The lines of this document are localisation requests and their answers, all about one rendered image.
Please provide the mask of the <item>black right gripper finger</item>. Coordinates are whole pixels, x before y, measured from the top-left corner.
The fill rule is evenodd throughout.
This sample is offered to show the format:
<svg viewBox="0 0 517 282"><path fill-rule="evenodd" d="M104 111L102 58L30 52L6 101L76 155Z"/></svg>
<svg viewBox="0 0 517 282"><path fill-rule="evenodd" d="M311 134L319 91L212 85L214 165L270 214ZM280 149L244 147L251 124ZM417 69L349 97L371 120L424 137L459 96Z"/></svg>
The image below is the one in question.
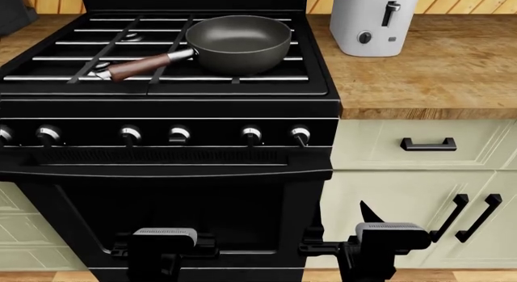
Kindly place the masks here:
<svg viewBox="0 0 517 282"><path fill-rule="evenodd" d="M385 222L379 218L364 202L360 201L359 203L360 211L364 220L364 223L359 225L359 230L387 230Z"/></svg>
<svg viewBox="0 0 517 282"><path fill-rule="evenodd" d="M323 242L324 228L322 225L311 225L305 228L303 242Z"/></svg>

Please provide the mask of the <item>black and silver stove knob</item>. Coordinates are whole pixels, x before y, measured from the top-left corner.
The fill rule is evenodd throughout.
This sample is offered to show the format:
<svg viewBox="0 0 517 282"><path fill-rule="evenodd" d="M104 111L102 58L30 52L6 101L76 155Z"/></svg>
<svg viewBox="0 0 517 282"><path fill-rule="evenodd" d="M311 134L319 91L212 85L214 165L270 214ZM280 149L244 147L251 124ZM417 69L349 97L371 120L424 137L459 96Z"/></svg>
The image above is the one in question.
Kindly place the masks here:
<svg viewBox="0 0 517 282"><path fill-rule="evenodd" d="M305 148L310 141L311 134L306 126L296 125L292 127L290 136L292 136L298 146Z"/></svg>
<svg viewBox="0 0 517 282"><path fill-rule="evenodd" d="M185 145L191 139L191 132L182 125L172 126L169 130L169 143L172 145Z"/></svg>
<svg viewBox="0 0 517 282"><path fill-rule="evenodd" d="M36 138L43 147L61 144L61 130L49 124L43 124L36 130Z"/></svg>
<svg viewBox="0 0 517 282"><path fill-rule="evenodd" d="M8 126L0 124L0 148L13 141L13 131Z"/></svg>
<svg viewBox="0 0 517 282"><path fill-rule="evenodd" d="M122 126L119 131L119 135L122 138L124 145L128 148L139 145L142 140L140 129L137 126L130 124Z"/></svg>
<svg viewBox="0 0 517 282"><path fill-rule="evenodd" d="M241 136L249 147L255 147L262 144L263 134L258 126L244 126L241 130Z"/></svg>

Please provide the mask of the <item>black gas stove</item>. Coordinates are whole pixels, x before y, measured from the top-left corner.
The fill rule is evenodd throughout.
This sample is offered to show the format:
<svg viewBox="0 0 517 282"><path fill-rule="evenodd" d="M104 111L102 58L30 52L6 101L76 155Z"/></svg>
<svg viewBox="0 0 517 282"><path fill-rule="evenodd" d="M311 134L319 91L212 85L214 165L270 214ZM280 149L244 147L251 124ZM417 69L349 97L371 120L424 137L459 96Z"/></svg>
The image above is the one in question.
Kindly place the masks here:
<svg viewBox="0 0 517 282"><path fill-rule="evenodd" d="M338 92L306 19L306 0L83 0L86 13L0 65L0 124L13 141L0 150L30 153L37 149L75 148L300 148L290 136L293 126L311 134L305 148L331 153L341 112ZM160 77L150 70L125 80L84 77L85 65L68 82L4 82L2 78L92 15L187 15L181 32L193 24L229 15L276 19L292 29L301 49L304 77ZM61 130L61 144L43 147L36 130L43 124ZM128 148L119 131L130 124L141 131L139 145ZM169 130L182 125L191 132L185 145L169 143ZM246 145L244 126L258 126L262 144Z"/></svg>

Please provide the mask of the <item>black cast iron stove grate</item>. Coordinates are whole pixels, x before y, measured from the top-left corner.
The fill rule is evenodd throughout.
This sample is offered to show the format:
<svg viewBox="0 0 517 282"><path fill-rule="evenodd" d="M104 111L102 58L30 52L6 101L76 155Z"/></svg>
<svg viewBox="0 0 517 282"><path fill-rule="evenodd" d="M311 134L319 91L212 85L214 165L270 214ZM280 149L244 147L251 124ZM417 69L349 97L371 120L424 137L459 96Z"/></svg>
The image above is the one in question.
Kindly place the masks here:
<svg viewBox="0 0 517 282"><path fill-rule="evenodd" d="M68 82L99 61L111 64L139 60L171 51L182 44L180 35L190 17L187 15L92 15L85 22L60 36L2 78L4 82ZM137 32L142 41L121 42L126 34Z"/></svg>
<svg viewBox="0 0 517 282"><path fill-rule="evenodd" d="M180 46L180 49L187 48L187 45ZM171 77L304 77L307 75L307 70L303 64L303 58L301 56L301 49L299 46L290 44L289 50L285 58L274 68L266 70L259 74L244 75L244 76L230 76L219 73L214 73L211 70L205 69L196 58L192 58L190 61L180 61L172 63L168 68L159 68L153 73L153 82L160 82L160 77L171 76Z"/></svg>

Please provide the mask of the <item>cream cabinet door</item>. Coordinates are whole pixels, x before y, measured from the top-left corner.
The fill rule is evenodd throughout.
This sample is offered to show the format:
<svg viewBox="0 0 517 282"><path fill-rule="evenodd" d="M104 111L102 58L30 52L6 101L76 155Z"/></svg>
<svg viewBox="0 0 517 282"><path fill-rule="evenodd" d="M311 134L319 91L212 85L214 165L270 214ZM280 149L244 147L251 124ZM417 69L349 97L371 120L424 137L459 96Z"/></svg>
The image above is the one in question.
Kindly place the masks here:
<svg viewBox="0 0 517 282"><path fill-rule="evenodd" d="M460 257L476 267L517 268L517 172L498 172L481 190L468 228L487 209L489 194L500 194L502 203L464 244Z"/></svg>
<svg viewBox="0 0 517 282"><path fill-rule="evenodd" d="M415 223L439 230L456 208L453 199L470 200L493 178L491 171L356 171L336 172L325 182L320 208L323 239L342 242L355 234L364 202L386 222Z"/></svg>

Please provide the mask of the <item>black oven door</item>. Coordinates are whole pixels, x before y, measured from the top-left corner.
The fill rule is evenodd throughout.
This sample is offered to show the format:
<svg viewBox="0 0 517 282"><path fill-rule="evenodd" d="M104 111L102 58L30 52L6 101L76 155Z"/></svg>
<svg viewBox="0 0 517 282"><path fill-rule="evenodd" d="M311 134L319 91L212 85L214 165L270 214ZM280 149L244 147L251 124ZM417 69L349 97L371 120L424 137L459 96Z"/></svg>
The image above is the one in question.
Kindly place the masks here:
<svg viewBox="0 0 517 282"><path fill-rule="evenodd" d="M297 250L332 176L330 151L251 150L286 153L288 164L38 165L4 149L0 180L16 184L100 282L130 282L128 262L110 251L116 233L140 228L215 235L219 257L185 260L179 282L301 282Z"/></svg>

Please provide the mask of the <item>cream cabinet drawer front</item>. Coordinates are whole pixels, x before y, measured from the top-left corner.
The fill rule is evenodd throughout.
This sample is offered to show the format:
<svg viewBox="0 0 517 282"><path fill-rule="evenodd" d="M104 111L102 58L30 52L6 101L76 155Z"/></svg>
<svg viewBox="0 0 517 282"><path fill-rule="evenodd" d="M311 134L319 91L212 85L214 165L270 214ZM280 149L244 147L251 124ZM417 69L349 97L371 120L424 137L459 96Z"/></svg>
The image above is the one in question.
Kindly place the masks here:
<svg viewBox="0 0 517 282"><path fill-rule="evenodd" d="M415 144L454 138L457 150L408 152ZM335 170L500 170L517 166L517 120L342 120L331 160Z"/></svg>

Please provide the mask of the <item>cream drawer cabinet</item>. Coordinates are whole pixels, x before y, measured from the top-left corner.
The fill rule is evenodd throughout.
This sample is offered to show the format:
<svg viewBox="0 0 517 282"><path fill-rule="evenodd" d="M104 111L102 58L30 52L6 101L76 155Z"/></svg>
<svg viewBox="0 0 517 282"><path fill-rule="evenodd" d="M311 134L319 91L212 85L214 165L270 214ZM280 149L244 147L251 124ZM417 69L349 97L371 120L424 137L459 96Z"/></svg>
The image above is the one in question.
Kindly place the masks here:
<svg viewBox="0 0 517 282"><path fill-rule="evenodd" d="M86 269L18 187L0 182L0 271Z"/></svg>

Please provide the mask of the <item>white toaster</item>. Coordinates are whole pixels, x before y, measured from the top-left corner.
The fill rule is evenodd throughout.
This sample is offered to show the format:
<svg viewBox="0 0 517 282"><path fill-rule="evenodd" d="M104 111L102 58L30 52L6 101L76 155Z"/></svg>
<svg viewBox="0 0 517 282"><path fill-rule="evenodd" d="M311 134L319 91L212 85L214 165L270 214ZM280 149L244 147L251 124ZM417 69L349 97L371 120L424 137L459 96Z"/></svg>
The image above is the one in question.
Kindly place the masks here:
<svg viewBox="0 0 517 282"><path fill-rule="evenodd" d="M334 0L330 32L355 57L401 53L418 0Z"/></svg>

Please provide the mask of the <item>dark countertop appliance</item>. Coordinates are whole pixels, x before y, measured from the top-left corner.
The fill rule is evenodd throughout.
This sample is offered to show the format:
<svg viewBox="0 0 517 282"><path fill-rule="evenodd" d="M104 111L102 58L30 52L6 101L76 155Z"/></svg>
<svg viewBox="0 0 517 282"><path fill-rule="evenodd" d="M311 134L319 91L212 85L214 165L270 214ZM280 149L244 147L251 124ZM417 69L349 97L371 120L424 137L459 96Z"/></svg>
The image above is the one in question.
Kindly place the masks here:
<svg viewBox="0 0 517 282"><path fill-rule="evenodd" d="M8 36L39 18L33 7L23 0L0 0L0 36Z"/></svg>

